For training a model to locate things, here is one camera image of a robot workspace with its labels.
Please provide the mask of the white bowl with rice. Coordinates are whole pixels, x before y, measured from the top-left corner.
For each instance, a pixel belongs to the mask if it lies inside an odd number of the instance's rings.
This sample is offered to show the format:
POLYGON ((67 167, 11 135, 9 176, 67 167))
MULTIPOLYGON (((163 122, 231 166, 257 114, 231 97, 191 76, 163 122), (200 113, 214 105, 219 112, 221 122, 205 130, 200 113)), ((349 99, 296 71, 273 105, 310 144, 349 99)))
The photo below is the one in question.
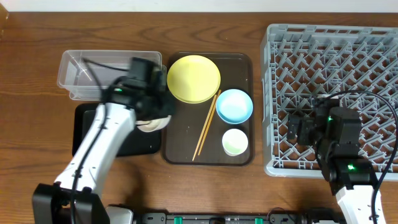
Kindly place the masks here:
POLYGON ((136 126, 142 132, 151 133, 165 128, 170 120, 171 115, 168 115, 166 118, 153 119, 150 121, 136 121, 136 126))

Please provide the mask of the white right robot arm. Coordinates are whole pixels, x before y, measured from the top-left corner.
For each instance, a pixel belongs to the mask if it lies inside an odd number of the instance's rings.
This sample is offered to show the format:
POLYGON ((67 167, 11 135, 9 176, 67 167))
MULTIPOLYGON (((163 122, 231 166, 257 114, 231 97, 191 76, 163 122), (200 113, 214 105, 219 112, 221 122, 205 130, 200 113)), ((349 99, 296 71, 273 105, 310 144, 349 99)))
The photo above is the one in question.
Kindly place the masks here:
POLYGON ((360 115, 352 109, 334 107, 314 118, 288 116, 287 139, 315 149, 346 223, 385 223, 373 165, 359 155, 360 132, 360 115))

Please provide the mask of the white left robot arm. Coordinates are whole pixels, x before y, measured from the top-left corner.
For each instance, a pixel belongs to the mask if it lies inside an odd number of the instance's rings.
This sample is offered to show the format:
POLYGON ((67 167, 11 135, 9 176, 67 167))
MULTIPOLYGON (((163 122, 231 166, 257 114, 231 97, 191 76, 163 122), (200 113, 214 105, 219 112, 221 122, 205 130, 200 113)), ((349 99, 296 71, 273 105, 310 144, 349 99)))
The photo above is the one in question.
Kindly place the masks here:
POLYGON ((104 182, 125 139, 137 121, 152 121, 173 114, 162 67, 133 58, 124 75, 108 87, 83 60, 100 92, 95 118, 73 159, 52 185, 39 184, 32 196, 36 223, 132 223, 128 208, 104 207, 104 182))

